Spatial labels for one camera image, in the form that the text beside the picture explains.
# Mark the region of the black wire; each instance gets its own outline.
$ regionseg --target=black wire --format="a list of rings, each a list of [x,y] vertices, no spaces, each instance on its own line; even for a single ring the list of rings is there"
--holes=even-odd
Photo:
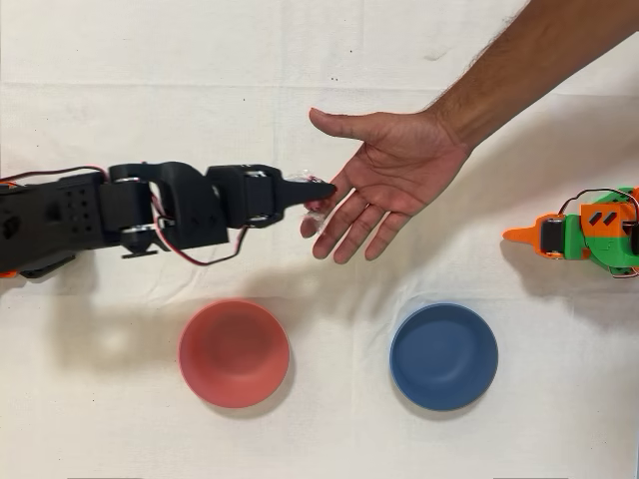
[[[626,192],[622,192],[621,190],[615,190],[613,188],[593,188],[593,189],[588,189],[588,190],[582,190],[581,192],[579,192],[577,195],[575,195],[574,197],[566,200],[566,203],[564,203],[561,207],[561,209],[559,210],[558,215],[563,215],[563,212],[566,210],[566,208],[568,207],[568,205],[570,204],[570,202],[577,200],[580,196],[582,196],[585,193],[593,193],[593,192],[611,192],[611,193],[616,193],[617,195],[621,195],[622,197],[626,197],[629,198],[630,200],[632,200],[634,207],[635,207],[635,224],[639,225],[639,202],[637,201],[637,199],[635,197],[633,197],[632,195],[630,195],[629,193]]]
[[[237,242],[236,243],[236,250],[232,254],[229,254],[228,256],[224,256],[224,257],[219,257],[218,259],[213,259],[211,261],[200,261],[198,259],[195,259],[194,257],[189,256],[188,254],[183,252],[181,249],[173,246],[167,240],[167,238],[162,233],[162,229],[160,228],[160,220],[164,220],[164,221],[172,221],[172,220],[170,218],[167,218],[167,217],[164,217],[164,216],[157,216],[157,218],[156,218],[156,226],[157,226],[158,235],[160,235],[160,238],[162,239],[162,241],[169,247],[169,249],[172,252],[178,254],[179,256],[181,256],[186,261],[188,261],[188,262],[190,262],[192,264],[195,264],[197,266],[210,266],[212,264],[216,264],[218,262],[226,261],[228,259],[232,259],[232,258],[236,257],[238,254],[240,254],[240,251],[242,250],[242,243],[244,242],[244,238],[247,235],[247,230],[249,229],[248,227],[243,227],[240,230],[240,232],[238,233],[238,238],[236,239],[236,242]]]
[[[15,182],[16,180],[22,180],[23,178],[37,177],[40,175],[63,175],[65,173],[77,172],[78,170],[95,170],[96,172],[102,173],[102,175],[104,175],[104,177],[107,178],[107,172],[105,172],[102,168],[83,166],[83,167],[74,167],[74,168],[64,168],[62,170],[42,170],[39,172],[20,173],[18,175],[12,175],[10,177],[0,178],[0,183]]]

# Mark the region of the red wire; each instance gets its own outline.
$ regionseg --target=red wire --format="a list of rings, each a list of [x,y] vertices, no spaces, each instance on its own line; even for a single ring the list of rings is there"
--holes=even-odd
[[[83,167],[63,168],[62,170],[42,170],[38,172],[20,173],[18,175],[12,175],[10,177],[0,178],[0,183],[15,182],[16,180],[22,180],[23,178],[38,177],[40,175],[63,175],[65,173],[77,172],[79,170],[95,170],[97,172],[100,172],[104,176],[105,180],[109,179],[109,175],[103,168],[95,167],[93,165],[86,165]]]
[[[231,259],[232,257],[235,257],[238,254],[240,254],[240,250],[242,249],[242,243],[244,242],[244,236],[247,234],[247,230],[248,230],[247,227],[243,227],[240,230],[240,233],[238,234],[238,238],[236,239],[236,250],[233,252],[233,254],[229,254],[228,256],[220,257],[218,259],[213,259],[211,261],[200,261],[198,259],[195,259],[194,257],[189,256],[188,254],[183,252],[181,249],[177,249],[167,240],[167,237],[165,237],[164,233],[162,233],[162,228],[160,227],[160,220],[169,220],[169,219],[163,216],[156,216],[154,221],[156,225],[156,231],[158,233],[158,236],[162,240],[162,242],[172,252],[179,255],[182,259],[185,259],[191,264],[195,264],[196,266],[210,266],[211,264],[216,264],[218,262],[226,261],[227,259]]]
[[[153,203],[153,208],[156,209],[156,212],[158,212],[158,214],[160,214],[160,216],[163,217],[165,215],[164,208],[160,204],[160,200],[158,200],[158,197],[156,197],[154,193],[151,193],[151,203]]]

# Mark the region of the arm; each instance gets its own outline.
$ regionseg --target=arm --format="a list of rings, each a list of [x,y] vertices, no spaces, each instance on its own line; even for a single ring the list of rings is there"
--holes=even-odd
[[[637,30],[638,0],[532,0],[430,111],[474,148]]]
[[[423,112],[327,115],[324,133],[363,143],[333,179],[336,194],[312,207],[334,214],[314,255],[378,257],[432,203],[482,141],[559,83],[639,28],[639,0],[531,0],[468,72]],[[311,221],[302,235],[317,231]]]

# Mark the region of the orange and green robot gripper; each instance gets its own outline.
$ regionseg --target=orange and green robot gripper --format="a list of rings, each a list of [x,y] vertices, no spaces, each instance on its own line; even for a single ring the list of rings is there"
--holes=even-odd
[[[639,188],[620,188],[591,204],[579,215],[548,214],[529,228],[504,232],[506,240],[531,244],[549,258],[591,259],[616,277],[639,275],[639,223],[635,200]]]

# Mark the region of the human hand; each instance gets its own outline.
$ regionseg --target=human hand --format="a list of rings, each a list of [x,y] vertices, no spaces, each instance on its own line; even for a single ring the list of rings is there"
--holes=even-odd
[[[340,264],[352,258],[380,222],[365,257],[375,259],[382,254],[399,230],[450,184],[470,154],[428,111],[356,117],[313,109],[310,118],[327,135],[363,141],[332,180],[336,193],[309,205],[328,215],[345,199],[313,249],[315,257],[324,259],[345,235],[333,255]],[[310,238],[316,232],[315,222],[305,219],[302,236]]]

